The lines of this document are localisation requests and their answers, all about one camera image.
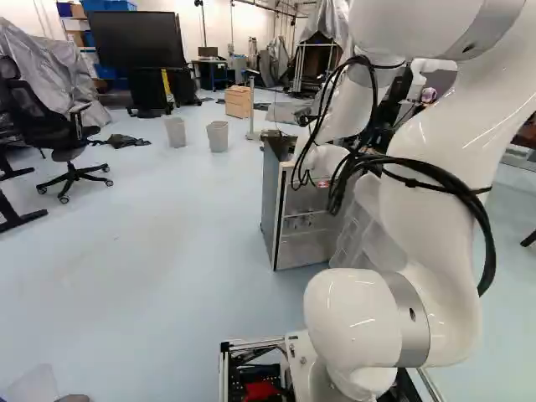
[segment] trash bin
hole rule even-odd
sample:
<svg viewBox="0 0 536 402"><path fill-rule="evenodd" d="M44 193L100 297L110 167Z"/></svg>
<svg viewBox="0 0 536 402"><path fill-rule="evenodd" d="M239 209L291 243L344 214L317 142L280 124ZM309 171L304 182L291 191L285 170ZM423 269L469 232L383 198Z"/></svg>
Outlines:
<svg viewBox="0 0 536 402"><path fill-rule="evenodd" d="M213 121L207 126L210 151L225 152L228 147L229 123L227 121Z"/></svg>
<svg viewBox="0 0 536 402"><path fill-rule="evenodd" d="M184 120L180 117L164 118L164 126L166 126L167 139L171 148L180 148L186 146L186 127Z"/></svg>

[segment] black monitor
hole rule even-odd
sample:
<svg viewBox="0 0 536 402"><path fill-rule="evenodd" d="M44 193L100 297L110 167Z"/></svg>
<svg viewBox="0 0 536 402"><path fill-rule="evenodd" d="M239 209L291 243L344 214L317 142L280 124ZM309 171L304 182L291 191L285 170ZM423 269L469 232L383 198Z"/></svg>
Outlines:
<svg viewBox="0 0 536 402"><path fill-rule="evenodd" d="M100 63L117 69L183 67L175 13L95 11L88 15Z"/></svg>

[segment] black office chair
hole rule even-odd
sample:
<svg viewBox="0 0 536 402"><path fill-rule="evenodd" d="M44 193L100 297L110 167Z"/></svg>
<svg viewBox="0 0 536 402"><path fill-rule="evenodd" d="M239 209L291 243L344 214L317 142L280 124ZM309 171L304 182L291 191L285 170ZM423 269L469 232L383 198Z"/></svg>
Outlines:
<svg viewBox="0 0 536 402"><path fill-rule="evenodd" d="M24 142L31 147L52 149L54 161L67 162L67 173L35 186L39 194L45 194L47 187L53 184L66 182L58 194L58 199L62 204L67 204L69 202L67 192L74 182L82 178L104 182L108 187L113 186L114 182L108 178L88 174L100 170L109 172L110 167L107 163L77 169L71 162L90 144L88 138L101 130L98 126L82 126L82 111L90 107L91 103L70 109L70 120L68 120L61 113L51 111L35 95L29 83L20 80L20 71L11 57L0 57L0 76L11 94L9 111L23 135Z"/></svg>

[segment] blue storage bin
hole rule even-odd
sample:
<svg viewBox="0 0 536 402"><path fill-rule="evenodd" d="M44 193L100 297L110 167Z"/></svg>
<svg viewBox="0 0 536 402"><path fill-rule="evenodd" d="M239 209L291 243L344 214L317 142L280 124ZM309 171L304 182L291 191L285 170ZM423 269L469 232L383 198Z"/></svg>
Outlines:
<svg viewBox="0 0 536 402"><path fill-rule="evenodd" d="M93 34L91 31L84 31L84 43L88 48L95 47L95 40L93 39Z"/></svg>
<svg viewBox="0 0 536 402"><path fill-rule="evenodd" d="M84 11L106 11L106 0L80 0Z"/></svg>
<svg viewBox="0 0 536 402"><path fill-rule="evenodd" d="M126 0L105 0L106 11L136 11L137 5Z"/></svg>
<svg viewBox="0 0 536 402"><path fill-rule="evenodd" d="M95 71L97 72L97 76L103 80L114 80L117 78L116 69L112 67L105 67L101 64L95 64Z"/></svg>
<svg viewBox="0 0 536 402"><path fill-rule="evenodd" d="M72 17L73 13L70 11L70 3L56 3L58 8L58 14L60 17Z"/></svg>

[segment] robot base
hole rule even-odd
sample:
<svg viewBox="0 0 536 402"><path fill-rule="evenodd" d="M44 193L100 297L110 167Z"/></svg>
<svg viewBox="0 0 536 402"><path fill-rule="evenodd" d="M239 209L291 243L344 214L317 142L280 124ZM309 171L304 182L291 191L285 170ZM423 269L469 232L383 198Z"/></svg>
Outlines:
<svg viewBox="0 0 536 402"><path fill-rule="evenodd" d="M257 361L264 364L251 364ZM219 355L219 402L245 400L245 390L252 377L255 377L256 383L268 381L275 388L281 389L279 399L270 400L353 402L338 390L327 374L326 367L317 361L307 331L292 332L284 338L222 343ZM401 400L422 402L404 368L399 369L393 387L378 398L378 402Z"/></svg>

